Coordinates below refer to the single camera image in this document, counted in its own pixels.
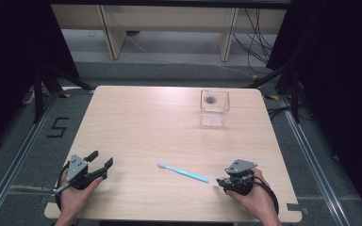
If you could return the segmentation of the person's left hand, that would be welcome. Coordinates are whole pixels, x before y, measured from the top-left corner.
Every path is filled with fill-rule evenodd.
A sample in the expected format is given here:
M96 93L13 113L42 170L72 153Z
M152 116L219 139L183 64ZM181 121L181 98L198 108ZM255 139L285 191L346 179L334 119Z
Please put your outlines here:
M101 184L102 177L94 179L86 188L78 190L69 186L60 195L60 218L75 219L85 208L92 192Z

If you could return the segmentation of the aluminium floor rail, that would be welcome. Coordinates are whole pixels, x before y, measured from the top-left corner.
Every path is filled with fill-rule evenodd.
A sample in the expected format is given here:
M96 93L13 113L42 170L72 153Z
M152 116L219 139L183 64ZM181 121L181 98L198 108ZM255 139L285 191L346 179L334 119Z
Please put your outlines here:
M49 97L46 100L46 103L42 108L42 113L40 118L33 123L24 142L22 143L22 146L14 156L11 163L8 165L6 173L4 174L2 180L0 181L0 208L6 196L8 195L11 185L13 184L14 180L17 178L17 175L19 174L23 164L25 163L25 160L27 159L35 141L37 140L37 137L42 127L45 124L46 118L50 113L51 108L53 107L57 98L58 98L57 93L49 95Z
M314 154L302 126L295 120L290 110L286 112L286 118L335 224L337 226L351 226L351 222L348 220L346 212L337 198L336 192L332 188L319 160Z

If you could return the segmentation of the black curtain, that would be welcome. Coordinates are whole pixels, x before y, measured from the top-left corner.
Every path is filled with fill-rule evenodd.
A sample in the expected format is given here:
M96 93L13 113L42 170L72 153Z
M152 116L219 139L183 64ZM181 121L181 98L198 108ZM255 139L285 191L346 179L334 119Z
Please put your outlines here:
M78 76L50 2L0 0L0 134L45 65Z
M287 62L319 12L321 30L297 72L315 119L362 198L362 0L291 0L268 67Z

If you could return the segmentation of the beige wooden desk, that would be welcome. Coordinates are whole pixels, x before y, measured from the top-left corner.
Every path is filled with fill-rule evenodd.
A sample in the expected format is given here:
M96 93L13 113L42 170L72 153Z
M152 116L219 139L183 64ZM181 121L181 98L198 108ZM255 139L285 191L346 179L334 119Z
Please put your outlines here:
M127 31L215 33L221 61L228 60L235 33L276 35L283 9L136 7L105 5L51 6L62 29L101 30L109 56L117 59Z

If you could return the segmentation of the person's right hand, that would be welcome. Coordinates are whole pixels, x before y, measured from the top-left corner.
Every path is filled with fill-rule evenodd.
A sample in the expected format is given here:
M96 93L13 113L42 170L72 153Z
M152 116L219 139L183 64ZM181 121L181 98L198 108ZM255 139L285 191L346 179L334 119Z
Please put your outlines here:
M270 194L261 186L254 185L251 192L246 196L234 191L227 191L226 194L262 222L271 218L278 219Z

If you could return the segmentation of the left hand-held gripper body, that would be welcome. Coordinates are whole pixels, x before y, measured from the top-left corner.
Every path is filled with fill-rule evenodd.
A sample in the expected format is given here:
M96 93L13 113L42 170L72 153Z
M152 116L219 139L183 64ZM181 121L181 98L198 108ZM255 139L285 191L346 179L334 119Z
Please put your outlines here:
M68 170L65 183L53 189L54 194L60 194L67 187L72 186L78 190L86 188L94 179L90 177L89 163L84 158L73 154L64 169Z

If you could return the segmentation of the black metal stand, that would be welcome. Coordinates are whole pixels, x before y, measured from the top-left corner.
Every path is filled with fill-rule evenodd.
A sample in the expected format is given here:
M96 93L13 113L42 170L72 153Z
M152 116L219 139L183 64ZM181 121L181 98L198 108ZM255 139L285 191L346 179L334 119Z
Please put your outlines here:
M285 94L288 90L291 95L291 114L296 123L299 123L299 74L292 63L286 63L272 73L246 86L247 89L257 89L258 87L270 82L272 79L279 77L275 91L278 94Z
M42 99L42 86L45 86L50 93L59 94L63 91L63 88L58 82L59 78L79 86L84 90L95 90L95 87L89 85L80 80L79 76L72 76L69 73L64 72L58 67L42 64L37 67L34 72L34 99L35 99L35 119L34 122L38 122L44 113L44 103Z

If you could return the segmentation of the clear plastic square cup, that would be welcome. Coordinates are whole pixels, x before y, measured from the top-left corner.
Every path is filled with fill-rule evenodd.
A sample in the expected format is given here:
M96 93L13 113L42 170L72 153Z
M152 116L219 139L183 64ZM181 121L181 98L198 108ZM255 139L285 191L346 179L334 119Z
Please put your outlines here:
M217 103L209 105L204 101L206 96L213 96ZM222 127L226 116L230 110L230 97L227 91L216 91L203 89L201 91L201 119L200 124L203 126Z

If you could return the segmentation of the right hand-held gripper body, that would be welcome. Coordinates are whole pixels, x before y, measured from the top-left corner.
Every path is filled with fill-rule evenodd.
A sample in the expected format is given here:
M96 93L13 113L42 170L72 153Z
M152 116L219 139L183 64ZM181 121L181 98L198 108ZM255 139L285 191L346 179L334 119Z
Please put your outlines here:
M230 187L225 190L232 190L239 195L248 195L252 188L254 179L254 173L252 169L257 166L257 163L236 159L225 172L229 175Z

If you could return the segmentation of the blue toothbrush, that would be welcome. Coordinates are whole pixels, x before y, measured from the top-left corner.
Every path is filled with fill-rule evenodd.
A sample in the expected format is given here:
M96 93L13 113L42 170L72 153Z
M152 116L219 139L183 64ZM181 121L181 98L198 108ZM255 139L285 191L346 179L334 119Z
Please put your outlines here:
M161 168L161 169L171 170L171 171L174 171L174 172L179 173L181 175L187 176L189 178L192 178L192 179L204 182L204 183L209 183L209 181L210 181L209 178L207 178L205 176L202 176L202 175L199 175L199 174L196 174L196 173L184 170L184 169L171 167L171 166L168 166L167 164L165 164L163 162L159 162L157 164L157 166L159 168Z

